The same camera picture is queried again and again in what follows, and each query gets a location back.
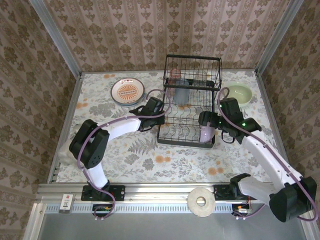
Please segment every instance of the wall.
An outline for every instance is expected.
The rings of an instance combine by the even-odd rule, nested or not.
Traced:
[[[262,79],[289,161],[317,181],[320,207],[320,1],[304,1]]]
[[[163,70],[166,54],[253,69],[289,0],[45,0],[84,72]]]
[[[28,1],[0,1],[0,239],[20,239],[75,78]]]

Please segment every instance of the white tape roll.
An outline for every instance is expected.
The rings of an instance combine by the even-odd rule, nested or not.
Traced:
[[[198,205],[197,199],[204,198],[203,206]],[[193,189],[187,199],[187,204],[190,211],[198,217],[208,217],[212,214],[216,207],[216,199],[212,192],[203,187]]]

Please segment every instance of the floral tablecloth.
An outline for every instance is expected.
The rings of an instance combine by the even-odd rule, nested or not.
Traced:
[[[145,92],[163,89],[163,71],[86,73],[73,116],[71,129],[86,119],[107,122],[128,114],[131,108],[117,105],[111,98],[112,85],[122,78],[137,78],[145,86]],[[254,118],[276,147],[270,122],[253,71],[223,71],[222,86],[236,81],[248,85],[253,93],[250,104],[242,109],[245,118]],[[158,92],[152,96],[161,97]],[[229,182],[241,173],[249,173],[260,181],[269,177],[255,158],[237,142],[227,144],[216,132],[212,149],[181,147],[157,143],[157,130],[134,132],[108,142],[102,165],[113,183],[157,182]],[[75,164],[61,163],[57,182],[85,182],[82,172]]]

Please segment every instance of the dish rack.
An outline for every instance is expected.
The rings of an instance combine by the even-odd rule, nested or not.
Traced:
[[[215,98],[222,84],[222,60],[218,57],[173,55],[165,59],[163,88],[165,123],[158,127],[160,144],[212,148],[215,137],[200,142],[199,114],[213,112]]]

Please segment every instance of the small sticker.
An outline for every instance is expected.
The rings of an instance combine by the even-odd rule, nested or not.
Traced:
[[[60,209],[59,209],[60,214],[70,213],[73,198],[74,198],[73,194],[63,194]]]

